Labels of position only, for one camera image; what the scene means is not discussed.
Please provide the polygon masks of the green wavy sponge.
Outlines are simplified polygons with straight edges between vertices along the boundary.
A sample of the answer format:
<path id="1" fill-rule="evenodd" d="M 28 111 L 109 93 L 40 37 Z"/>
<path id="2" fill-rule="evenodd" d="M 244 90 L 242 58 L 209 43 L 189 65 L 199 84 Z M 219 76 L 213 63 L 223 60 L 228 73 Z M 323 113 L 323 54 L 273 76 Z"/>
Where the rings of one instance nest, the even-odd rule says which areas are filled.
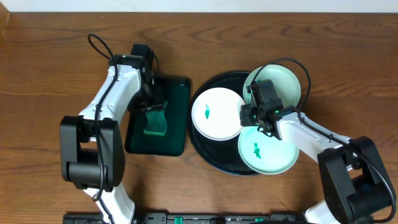
<path id="1" fill-rule="evenodd" d="M 166 107 L 167 101 L 164 102 L 162 110 L 146 113 L 147 124 L 144 128 L 144 134 L 151 136 L 165 136 L 167 132 L 167 120 L 165 118 Z"/>

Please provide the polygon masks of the white plate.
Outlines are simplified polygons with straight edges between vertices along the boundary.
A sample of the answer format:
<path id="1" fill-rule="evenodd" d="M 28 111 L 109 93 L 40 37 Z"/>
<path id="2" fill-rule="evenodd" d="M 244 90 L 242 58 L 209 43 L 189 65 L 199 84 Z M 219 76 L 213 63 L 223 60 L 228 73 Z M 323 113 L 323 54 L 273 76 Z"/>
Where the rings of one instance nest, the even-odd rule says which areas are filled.
<path id="1" fill-rule="evenodd" d="M 244 100 L 228 88 L 210 88 L 194 100 L 191 116 L 196 130 L 204 137 L 226 141 L 243 130 L 240 109 Z"/>

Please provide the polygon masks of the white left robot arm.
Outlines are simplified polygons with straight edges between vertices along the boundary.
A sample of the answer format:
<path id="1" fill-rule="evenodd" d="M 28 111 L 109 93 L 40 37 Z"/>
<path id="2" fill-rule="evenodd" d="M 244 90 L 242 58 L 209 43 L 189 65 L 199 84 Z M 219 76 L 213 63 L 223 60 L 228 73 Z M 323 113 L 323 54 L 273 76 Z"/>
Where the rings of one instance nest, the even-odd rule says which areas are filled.
<path id="1" fill-rule="evenodd" d="M 122 183 L 126 160 L 119 124 L 126 111 L 164 108 L 154 59 L 154 51 L 144 44 L 134 44 L 129 55 L 112 56 L 93 101 L 60 122 L 62 177 L 93 198 L 105 223 L 133 221 L 135 204 Z"/>

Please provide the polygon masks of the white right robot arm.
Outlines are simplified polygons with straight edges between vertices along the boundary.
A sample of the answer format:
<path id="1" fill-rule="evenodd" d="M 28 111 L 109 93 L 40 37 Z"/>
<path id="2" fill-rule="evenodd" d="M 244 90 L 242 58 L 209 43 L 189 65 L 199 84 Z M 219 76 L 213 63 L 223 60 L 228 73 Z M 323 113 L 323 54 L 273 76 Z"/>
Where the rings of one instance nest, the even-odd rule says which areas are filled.
<path id="1" fill-rule="evenodd" d="M 255 126 L 268 137 L 293 144 L 318 163 L 325 205 L 322 216 L 339 223 L 375 223 L 370 216 L 390 207 L 391 221 L 397 197 L 375 143 L 336 134 L 308 119 L 294 106 L 284 107 L 271 80 L 251 82 L 251 102 L 241 107 L 242 126 Z"/>

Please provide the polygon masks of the black rectangular tray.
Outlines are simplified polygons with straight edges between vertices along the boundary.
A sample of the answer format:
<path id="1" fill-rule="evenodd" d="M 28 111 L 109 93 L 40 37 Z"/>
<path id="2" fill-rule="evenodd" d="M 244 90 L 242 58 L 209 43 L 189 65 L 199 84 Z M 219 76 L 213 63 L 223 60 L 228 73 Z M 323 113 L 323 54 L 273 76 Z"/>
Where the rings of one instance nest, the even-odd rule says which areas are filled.
<path id="1" fill-rule="evenodd" d="M 125 151 L 130 154 L 150 154 L 159 156 L 179 156 L 184 151 L 185 131 L 190 96 L 190 80 L 180 77 L 160 77 L 164 101 L 167 101 L 165 136 L 144 134 L 147 124 L 146 114 L 132 112 L 129 117 L 125 140 Z"/>

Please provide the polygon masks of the black round tray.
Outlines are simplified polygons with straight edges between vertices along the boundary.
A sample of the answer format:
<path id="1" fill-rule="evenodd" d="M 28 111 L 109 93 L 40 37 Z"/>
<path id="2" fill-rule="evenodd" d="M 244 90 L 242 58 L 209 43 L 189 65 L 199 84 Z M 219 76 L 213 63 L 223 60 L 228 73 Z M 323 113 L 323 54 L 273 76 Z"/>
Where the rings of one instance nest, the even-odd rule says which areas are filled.
<path id="1" fill-rule="evenodd" d="M 211 78 L 194 94 L 189 106 L 190 120 L 188 122 L 188 135 L 196 152 L 214 168 L 233 175 L 256 175 L 260 173 L 249 168 L 241 159 L 241 156 L 238 152 L 239 135 L 226 141 L 215 141 L 208 139 L 202 136 L 194 127 L 192 123 L 191 111 L 194 100 L 199 96 L 200 93 L 203 93 L 210 88 L 228 88 L 242 96 L 244 82 L 248 76 L 249 72 L 238 71 L 227 72 Z"/>

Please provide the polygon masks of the pale green plate top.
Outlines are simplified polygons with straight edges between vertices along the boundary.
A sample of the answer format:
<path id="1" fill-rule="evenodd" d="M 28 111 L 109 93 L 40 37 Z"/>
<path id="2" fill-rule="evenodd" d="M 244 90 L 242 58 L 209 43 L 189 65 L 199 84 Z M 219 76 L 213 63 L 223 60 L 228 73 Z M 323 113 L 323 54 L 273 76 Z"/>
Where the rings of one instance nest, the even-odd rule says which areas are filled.
<path id="1" fill-rule="evenodd" d="M 270 80 L 274 84 L 277 96 L 283 106 L 297 106 L 301 96 L 301 86 L 298 78 L 288 68 L 281 65 L 267 65 L 255 79 L 256 83 Z"/>

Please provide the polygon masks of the pale green plate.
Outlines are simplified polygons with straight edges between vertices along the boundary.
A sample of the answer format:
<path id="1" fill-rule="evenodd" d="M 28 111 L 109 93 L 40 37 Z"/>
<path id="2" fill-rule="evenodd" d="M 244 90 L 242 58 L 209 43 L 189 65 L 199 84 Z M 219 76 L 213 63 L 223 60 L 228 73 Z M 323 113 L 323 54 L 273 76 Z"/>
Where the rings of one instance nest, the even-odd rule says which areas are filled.
<path id="1" fill-rule="evenodd" d="M 267 137 L 256 127 L 243 128 L 238 139 L 238 152 L 249 168 L 266 175 L 285 172 L 299 156 L 299 148 L 275 137 Z"/>
<path id="2" fill-rule="evenodd" d="M 301 96 L 301 86 L 298 78 L 288 68 L 281 65 L 267 65 L 255 79 L 256 83 L 270 80 L 274 84 L 277 96 L 283 106 L 297 106 Z"/>

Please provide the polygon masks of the pale green plate bottom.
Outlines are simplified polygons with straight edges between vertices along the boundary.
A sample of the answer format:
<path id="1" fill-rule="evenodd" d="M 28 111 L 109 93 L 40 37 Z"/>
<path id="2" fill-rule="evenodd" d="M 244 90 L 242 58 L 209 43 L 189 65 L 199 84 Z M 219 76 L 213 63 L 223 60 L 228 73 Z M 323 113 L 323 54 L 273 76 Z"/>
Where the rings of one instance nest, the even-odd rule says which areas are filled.
<path id="1" fill-rule="evenodd" d="M 267 137 L 256 127 L 243 128 L 238 139 L 238 152 L 249 168 L 266 175 L 285 172 L 299 156 L 299 148 L 275 137 Z"/>

